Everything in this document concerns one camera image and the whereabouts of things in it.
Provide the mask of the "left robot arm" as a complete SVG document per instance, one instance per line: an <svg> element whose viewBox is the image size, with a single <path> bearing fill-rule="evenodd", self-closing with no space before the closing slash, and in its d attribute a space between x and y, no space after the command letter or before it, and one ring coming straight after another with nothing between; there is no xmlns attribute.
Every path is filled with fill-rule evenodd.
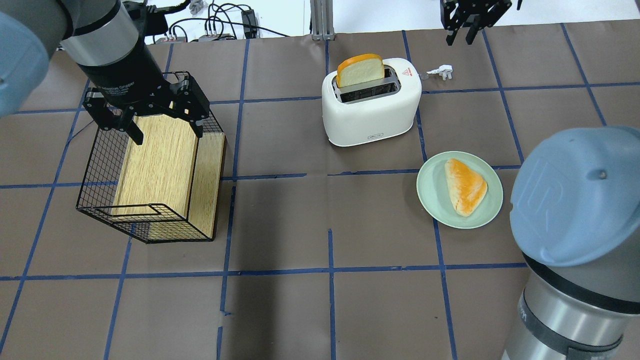
<svg viewBox="0 0 640 360"><path fill-rule="evenodd" d="M197 137L212 117L210 102L186 71L165 79L145 38L166 32L165 16L188 7L146 1L3 0L0 4L0 113L18 112L46 77L58 47L78 64L93 88L83 107L101 130L124 132L142 145L135 117L166 115L190 124Z"/></svg>

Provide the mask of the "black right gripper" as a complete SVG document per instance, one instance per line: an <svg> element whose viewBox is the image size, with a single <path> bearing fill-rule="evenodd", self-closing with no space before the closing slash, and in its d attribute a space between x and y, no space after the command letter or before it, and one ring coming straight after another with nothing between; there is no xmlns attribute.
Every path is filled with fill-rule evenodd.
<svg viewBox="0 0 640 360"><path fill-rule="evenodd" d="M469 27L466 43L472 45L482 28L493 27L513 5L511 0L441 0L440 20L446 30L446 44L452 46L458 31Z"/></svg>

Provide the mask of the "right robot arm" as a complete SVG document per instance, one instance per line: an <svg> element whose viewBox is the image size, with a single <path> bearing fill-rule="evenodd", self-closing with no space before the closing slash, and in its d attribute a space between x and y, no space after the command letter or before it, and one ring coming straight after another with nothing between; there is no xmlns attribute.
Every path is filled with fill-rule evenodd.
<svg viewBox="0 0 640 360"><path fill-rule="evenodd" d="M510 232L529 277L502 360L610 360L639 317L639 19L561 23L574 84L536 38L507 84L485 41L521 165Z"/></svg>

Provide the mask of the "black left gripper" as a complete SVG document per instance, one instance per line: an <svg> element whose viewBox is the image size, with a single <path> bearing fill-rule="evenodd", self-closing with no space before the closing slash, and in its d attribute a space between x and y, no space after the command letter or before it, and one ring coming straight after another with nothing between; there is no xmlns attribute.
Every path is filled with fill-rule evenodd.
<svg viewBox="0 0 640 360"><path fill-rule="evenodd" d="M188 71L165 71L159 80L139 79L112 88L87 89L82 106L101 130L126 133L138 146L144 133L135 117L169 116L189 123L197 138L210 116L210 101Z"/></svg>

